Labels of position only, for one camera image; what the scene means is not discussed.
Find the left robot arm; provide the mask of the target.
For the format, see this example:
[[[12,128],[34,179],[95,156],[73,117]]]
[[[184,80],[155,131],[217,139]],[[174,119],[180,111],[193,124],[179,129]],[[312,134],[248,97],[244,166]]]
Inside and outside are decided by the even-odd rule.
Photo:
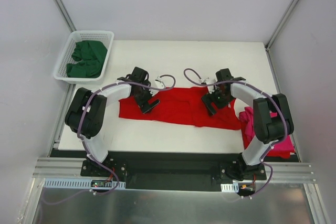
[[[87,168],[99,176],[105,176],[112,170],[108,149],[101,136],[106,108],[122,99],[133,97],[141,113],[147,114],[160,101],[150,102],[154,97],[151,91],[149,74],[144,69],[134,67],[126,77],[120,77],[115,83],[93,92],[79,88],[65,116],[65,124],[76,133],[87,152]]]

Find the white plastic basket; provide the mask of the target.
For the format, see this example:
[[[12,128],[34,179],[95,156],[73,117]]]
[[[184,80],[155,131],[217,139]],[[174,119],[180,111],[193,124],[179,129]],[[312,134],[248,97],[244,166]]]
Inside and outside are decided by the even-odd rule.
[[[72,54],[76,47],[76,43],[83,40],[100,41],[107,49],[105,61],[102,65],[101,73],[96,78],[70,78],[66,73],[66,66],[68,63],[75,63],[72,58]],[[53,76],[56,80],[61,80],[69,84],[99,84],[104,79],[104,74],[108,65],[109,57],[111,55],[112,43],[114,40],[114,33],[105,30],[77,30],[73,31],[66,44],[58,57],[56,65],[54,67]]]

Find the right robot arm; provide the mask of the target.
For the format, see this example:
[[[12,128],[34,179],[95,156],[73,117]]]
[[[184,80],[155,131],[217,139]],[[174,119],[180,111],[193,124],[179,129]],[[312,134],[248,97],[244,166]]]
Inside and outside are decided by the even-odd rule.
[[[284,141],[293,132],[287,97],[282,93],[269,95],[242,77],[234,78],[228,68],[216,72],[216,78],[216,82],[208,78],[200,80],[200,84],[208,88],[208,92],[202,96],[202,102],[211,116],[216,114],[214,106],[224,108],[234,99],[245,102],[253,110],[255,135],[248,147],[238,155],[236,162],[225,169],[226,176],[242,181],[260,168],[274,145]]]

